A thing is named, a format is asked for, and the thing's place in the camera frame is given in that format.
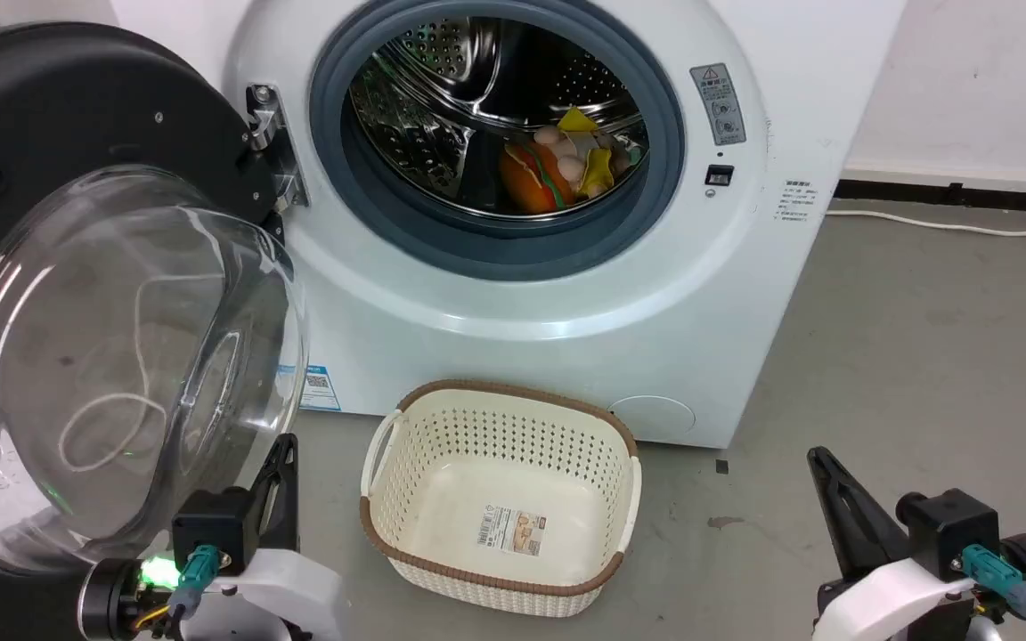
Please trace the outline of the stainless steel washer drum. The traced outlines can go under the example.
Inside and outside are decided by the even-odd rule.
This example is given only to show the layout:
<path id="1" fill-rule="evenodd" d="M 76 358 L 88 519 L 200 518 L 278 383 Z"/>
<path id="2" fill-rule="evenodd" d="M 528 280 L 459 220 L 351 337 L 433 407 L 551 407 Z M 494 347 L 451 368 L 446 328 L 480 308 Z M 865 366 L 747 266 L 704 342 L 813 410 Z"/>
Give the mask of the stainless steel washer drum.
<path id="1" fill-rule="evenodd" d="M 494 222 L 556 222 L 606 199 L 647 158 L 647 126 L 605 62 L 545 28 L 484 16 L 428 18 L 388 40 L 347 90 L 362 133 L 383 162 L 456 214 Z M 527 215 L 500 176 L 505 142 L 529 142 L 571 106 L 643 153 L 601 198 Z"/>

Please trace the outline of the black washer door glass bowl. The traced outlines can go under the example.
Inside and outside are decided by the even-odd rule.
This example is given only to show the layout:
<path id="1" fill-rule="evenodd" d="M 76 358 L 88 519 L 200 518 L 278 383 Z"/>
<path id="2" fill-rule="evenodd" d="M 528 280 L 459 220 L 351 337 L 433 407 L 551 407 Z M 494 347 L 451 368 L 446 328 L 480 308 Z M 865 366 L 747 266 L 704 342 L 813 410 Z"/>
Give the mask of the black washer door glass bowl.
<path id="1" fill-rule="evenodd" d="M 249 142 L 147 37 L 0 28 L 0 572 L 174 557 L 184 500 L 290 434 L 305 309 Z"/>

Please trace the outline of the metal door hinge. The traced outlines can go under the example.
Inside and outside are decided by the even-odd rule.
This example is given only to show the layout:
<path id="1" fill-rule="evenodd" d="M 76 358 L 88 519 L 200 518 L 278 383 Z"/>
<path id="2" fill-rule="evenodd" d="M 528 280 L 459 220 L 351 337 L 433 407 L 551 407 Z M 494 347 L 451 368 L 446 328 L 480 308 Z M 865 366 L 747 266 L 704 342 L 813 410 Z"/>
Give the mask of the metal door hinge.
<path id="1" fill-rule="evenodd" d="M 249 146 L 268 163 L 274 186 L 274 210 L 282 214 L 290 207 L 309 206 L 280 91 L 273 85 L 249 85 L 245 99 L 251 129 Z"/>

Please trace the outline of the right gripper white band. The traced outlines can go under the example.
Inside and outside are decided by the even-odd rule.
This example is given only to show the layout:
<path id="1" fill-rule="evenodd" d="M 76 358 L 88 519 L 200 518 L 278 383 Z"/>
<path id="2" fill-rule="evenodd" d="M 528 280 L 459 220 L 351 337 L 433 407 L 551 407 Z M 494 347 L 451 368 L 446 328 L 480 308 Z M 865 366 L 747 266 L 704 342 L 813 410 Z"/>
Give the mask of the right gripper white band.
<path id="1" fill-rule="evenodd" d="M 1026 534 L 998 553 L 969 545 L 953 561 L 965 576 L 938 580 L 903 560 L 907 533 L 829 448 L 810 448 L 807 462 L 842 579 L 856 580 L 826 587 L 813 641 L 1007 641 L 1003 620 L 1026 620 Z"/>

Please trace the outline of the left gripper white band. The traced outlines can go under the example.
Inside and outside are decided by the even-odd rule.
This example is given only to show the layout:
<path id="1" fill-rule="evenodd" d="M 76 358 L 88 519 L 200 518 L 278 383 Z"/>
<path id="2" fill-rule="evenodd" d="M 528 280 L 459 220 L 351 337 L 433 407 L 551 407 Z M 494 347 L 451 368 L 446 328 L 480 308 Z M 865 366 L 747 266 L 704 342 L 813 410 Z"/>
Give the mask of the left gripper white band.
<path id="1" fill-rule="evenodd" d="M 221 576 L 201 548 L 179 571 L 171 556 L 107 557 L 77 597 L 86 641 L 341 641 L 342 580 L 300 555 L 298 438 L 281 434 L 251 486 L 251 563 Z"/>

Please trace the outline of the white front-load washing machine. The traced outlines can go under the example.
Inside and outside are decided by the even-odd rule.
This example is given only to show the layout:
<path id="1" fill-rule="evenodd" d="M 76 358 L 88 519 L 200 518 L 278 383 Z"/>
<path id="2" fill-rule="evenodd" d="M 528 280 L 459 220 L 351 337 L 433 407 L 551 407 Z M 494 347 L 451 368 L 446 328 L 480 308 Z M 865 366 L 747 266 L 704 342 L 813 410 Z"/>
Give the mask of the white front-load washing machine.
<path id="1" fill-rule="evenodd" d="M 908 0 L 593 0 L 652 48 L 679 98 L 687 154 L 672 203 L 618 256 L 562 279 L 470 279 L 380 239 L 314 149 L 314 66 L 367 0 L 109 0 L 118 25 L 190 62 L 236 109 L 276 86 L 310 204 L 285 214 L 305 284 L 309 364 L 346 413 L 386 414 L 423 383 L 509 383 L 607 410 L 664 396 L 696 445 L 729 445 L 819 226 L 779 222 L 786 179 L 826 210 Z M 716 146 L 689 70 L 723 62 L 746 142 Z M 704 185 L 709 164 L 736 168 Z"/>

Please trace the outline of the grey warning sticker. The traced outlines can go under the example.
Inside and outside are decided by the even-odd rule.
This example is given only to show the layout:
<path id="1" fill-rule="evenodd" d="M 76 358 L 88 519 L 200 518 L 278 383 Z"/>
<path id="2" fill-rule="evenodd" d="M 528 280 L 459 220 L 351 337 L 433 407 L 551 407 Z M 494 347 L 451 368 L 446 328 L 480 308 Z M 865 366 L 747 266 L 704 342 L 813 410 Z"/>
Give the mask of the grey warning sticker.
<path id="1" fill-rule="evenodd" d="M 731 80 L 728 66 L 723 62 L 699 66 L 689 70 L 716 146 L 746 142 L 744 114 Z"/>

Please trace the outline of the blue QR code sticker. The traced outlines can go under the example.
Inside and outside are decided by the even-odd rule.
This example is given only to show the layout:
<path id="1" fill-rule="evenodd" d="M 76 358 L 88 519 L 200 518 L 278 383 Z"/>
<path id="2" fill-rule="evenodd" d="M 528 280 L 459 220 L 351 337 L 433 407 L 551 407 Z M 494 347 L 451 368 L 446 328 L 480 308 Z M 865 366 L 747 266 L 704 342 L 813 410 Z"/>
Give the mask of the blue QR code sticker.
<path id="1" fill-rule="evenodd" d="M 282 362 L 276 375 L 276 389 L 281 397 L 290 398 L 295 390 L 297 375 L 302 374 L 303 385 L 298 407 L 302 410 L 341 411 L 337 391 L 329 371 L 322 365 L 308 364 L 304 368 Z"/>

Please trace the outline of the black baseboard strip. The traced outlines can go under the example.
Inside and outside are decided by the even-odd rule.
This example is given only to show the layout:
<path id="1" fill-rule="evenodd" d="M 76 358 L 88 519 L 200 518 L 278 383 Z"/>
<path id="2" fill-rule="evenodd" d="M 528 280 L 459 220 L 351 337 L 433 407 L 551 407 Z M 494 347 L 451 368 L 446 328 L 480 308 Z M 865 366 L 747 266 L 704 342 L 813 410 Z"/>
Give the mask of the black baseboard strip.
<path id="1" fill-rule="evenodd" d="M 970 208 L 998 208 L 1026 212 L 1026 193 L 1023 191 L 985 190 L 966 187 L 964 183 L 949 185 L 908 185 L 872 181 L 839 181 L 835 187 L 836 199 L 892 200 Z"/>

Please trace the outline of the small printed text sticker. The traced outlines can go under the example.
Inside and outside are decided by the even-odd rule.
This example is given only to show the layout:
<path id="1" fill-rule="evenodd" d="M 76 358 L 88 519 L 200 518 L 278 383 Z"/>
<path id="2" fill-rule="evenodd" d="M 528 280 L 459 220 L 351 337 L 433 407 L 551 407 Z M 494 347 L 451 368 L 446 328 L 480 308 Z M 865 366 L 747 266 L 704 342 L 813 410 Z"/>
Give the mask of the small printed text sticker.
<path id="1" fill-rule="evenodd" d="M 819 221 L 826 211 L 817 183 L 786 179 L 782 183 L 780 198 L 774 208 L 774 218 L 779 222 L 807 223 Z"/>

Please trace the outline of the orange hamburger plush toy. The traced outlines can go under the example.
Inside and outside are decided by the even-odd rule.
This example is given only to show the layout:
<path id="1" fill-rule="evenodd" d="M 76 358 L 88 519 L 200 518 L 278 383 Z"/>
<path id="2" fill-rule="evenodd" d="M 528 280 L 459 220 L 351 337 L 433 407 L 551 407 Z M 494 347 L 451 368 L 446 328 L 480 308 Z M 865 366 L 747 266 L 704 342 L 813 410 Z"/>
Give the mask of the orange hamburger plush toy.
<path id="1" fill-rule="evenodd" d="M 577 202 L 570 182 L 559 171 L 557 155 L 541 143 L 505 142 L 498 172 L 524 214 L 554 214 Z"/>

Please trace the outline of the white laundry basket brown rim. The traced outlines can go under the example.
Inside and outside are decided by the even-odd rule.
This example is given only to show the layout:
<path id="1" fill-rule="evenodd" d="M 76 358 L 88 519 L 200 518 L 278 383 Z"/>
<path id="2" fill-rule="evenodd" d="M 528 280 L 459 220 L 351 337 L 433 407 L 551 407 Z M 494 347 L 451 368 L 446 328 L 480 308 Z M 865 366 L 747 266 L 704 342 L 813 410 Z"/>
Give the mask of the white laundry basket brown rim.
<path id="1" fill-rule="evenodd" d="M 485 380 L 435 380 L 376 427 L 360 523 L 405 580 L 508 613 L 578 615 L 630 548 L 642 499 L 632 433 L 610 411 Z M 476 543 L 485 506 L 544 515 L 539 556 Z"/>

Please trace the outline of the pink doll yellow clothes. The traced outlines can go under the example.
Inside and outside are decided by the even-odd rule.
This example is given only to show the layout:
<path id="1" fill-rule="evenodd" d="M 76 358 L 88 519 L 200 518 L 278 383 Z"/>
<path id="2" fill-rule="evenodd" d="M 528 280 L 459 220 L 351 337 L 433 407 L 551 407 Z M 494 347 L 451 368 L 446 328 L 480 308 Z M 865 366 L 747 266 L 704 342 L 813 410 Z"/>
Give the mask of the pink doll yellow clothes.
<path id="1" fill-rule="evenodd" d="M 575 106 L 555 125 L 534 131 L 532 141 L 552 154 L 578 200 L 606 195 L 643 159 L 642 151 L 607 133 Z"/>

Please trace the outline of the paper barcode label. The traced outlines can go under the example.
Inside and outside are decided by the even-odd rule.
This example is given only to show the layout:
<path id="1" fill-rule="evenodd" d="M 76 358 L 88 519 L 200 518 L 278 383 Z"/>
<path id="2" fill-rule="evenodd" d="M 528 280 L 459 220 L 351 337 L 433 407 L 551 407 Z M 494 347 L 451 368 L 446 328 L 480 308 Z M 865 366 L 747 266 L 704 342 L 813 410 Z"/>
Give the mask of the paper barcode label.
<path id="1" fill-rule="evenodd" d="M 511 555 L 539 556 L 547 519 L 544 515 L 501 506 L 485 506 L 477 531 L 481 548 Z"/>

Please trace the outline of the round white filter cover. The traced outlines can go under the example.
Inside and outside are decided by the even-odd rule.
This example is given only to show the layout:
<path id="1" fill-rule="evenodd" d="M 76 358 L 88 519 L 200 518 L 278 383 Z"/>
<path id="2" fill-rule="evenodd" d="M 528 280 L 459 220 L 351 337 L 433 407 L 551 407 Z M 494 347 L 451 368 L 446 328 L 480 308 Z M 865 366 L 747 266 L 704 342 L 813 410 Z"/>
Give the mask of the round white filter cover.
<path id="1" fill-rule="evenodd" d="M 631 396 L 607 409 L 630 428 L 636 441 L 696 445 L 696 415 L 683 402 L 664 396 Z"/>

